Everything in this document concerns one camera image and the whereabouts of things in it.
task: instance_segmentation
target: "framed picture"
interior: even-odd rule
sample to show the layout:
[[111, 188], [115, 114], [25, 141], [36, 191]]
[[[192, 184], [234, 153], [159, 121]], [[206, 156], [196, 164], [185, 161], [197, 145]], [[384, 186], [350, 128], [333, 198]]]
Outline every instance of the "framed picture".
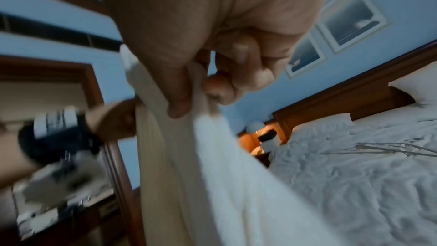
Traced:
[[332, 0], [317, 23], [335, 53], [387, 25], [386, 18], [370, 0]]
[[308, 34], [297, 45], [285, 71], [291, 79], [323, 60], [325, 60], [325, 55], [317, 45], [313, 36]]

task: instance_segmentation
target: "white label on wristband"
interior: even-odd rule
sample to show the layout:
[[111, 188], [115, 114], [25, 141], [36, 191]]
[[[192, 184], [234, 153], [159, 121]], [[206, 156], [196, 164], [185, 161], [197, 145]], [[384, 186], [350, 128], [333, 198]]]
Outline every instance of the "white label on wristband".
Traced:
[[40, 139], [75, 126], [77, 126], [76, 108], [70, 106], [35, 118], [33, 132], [35, 139]]

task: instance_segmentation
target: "white blanket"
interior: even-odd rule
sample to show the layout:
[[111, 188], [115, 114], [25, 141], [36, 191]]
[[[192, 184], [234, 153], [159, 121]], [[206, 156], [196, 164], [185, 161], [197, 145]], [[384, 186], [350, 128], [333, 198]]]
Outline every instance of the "white blanket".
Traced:
[[436, 150], [437, 121], [354, 128], [290, 141], [269, 170], [358, 245], [430, 246], [437, 244], [437, 158], [406, 154]]
[[192, 111], [173, 120], [147, 70], [126, 47], [121, 54], [128, 81], [147, 107], [137, 110], [137, 136], [148, 245], [343, 245], [300, 197], [238, 146], [217, 105], [200, 90], [206, 77], [200, 65], [189, 67]]

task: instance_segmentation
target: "door frame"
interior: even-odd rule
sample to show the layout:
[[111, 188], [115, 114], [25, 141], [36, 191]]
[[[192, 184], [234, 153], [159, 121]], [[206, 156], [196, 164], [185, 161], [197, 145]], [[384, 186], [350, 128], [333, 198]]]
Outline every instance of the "door frame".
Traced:
[[[90, 64], [0, 56], [0, 81], [79, 82], [90, 108], [104, 103], [94, 69]], [[130, 244], [145, 246], [139, 188], [132, 189], [117, 142], [107, 143], [104, 149], [104, 160]]]

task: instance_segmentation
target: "black strip on wall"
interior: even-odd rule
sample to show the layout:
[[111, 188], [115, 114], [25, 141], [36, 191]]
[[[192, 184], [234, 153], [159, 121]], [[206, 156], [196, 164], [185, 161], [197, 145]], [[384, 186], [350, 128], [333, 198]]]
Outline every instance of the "black strip on wall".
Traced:
[[[5, 27], [5, 18], [9, 23], [9, 30], [6, 30]], [[120, 45], [123, 43], [122, 41], [96, 35], [89, 35], [84, 32], [70, 30], [35, 20], [28, 20], [14, 15], [4, 15], [1, 13], [0, 31], [8, 31], [12, 34], [38, 37], [51, 41], [71, 43], [74, 45], [116, 52], [120, 50]]]

